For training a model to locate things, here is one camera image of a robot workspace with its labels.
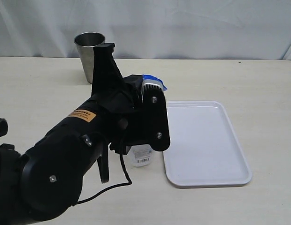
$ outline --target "plastic bottle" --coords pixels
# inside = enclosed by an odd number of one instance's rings
[[[127,154],[130,162],[135,167],[145,166],[152,162],[154,151],[148,144],[132,146]]]

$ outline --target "barcode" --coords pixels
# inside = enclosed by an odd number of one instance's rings
[[[137,163],[143,163],[143,162],[146,162],[146,161],[149,161],[149,160],[150,160],[149,158],[138,159]]]

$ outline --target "plastic tray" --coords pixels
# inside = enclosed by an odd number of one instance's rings
[[[178,188],[242,186],[252,178],[225,108],[214,101],[168,102],[167,178]]]

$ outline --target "white backdrop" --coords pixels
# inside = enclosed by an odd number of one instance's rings
[[[0,0],[0,56],[78,57],[86,31],[116,58],[291,60],[291,0]]]

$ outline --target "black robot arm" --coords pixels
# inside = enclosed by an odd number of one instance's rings
[[[53,219],[76,205],[83,176],[97,161],[109,181],[108,146],[126,155],[133,145],[170,145],[163,85],[142,75],[123,78],[113,43],[94,48],[92,96],[20,155],[0,146],[0,225]],[[0,137],[8,131],[0,119]]]

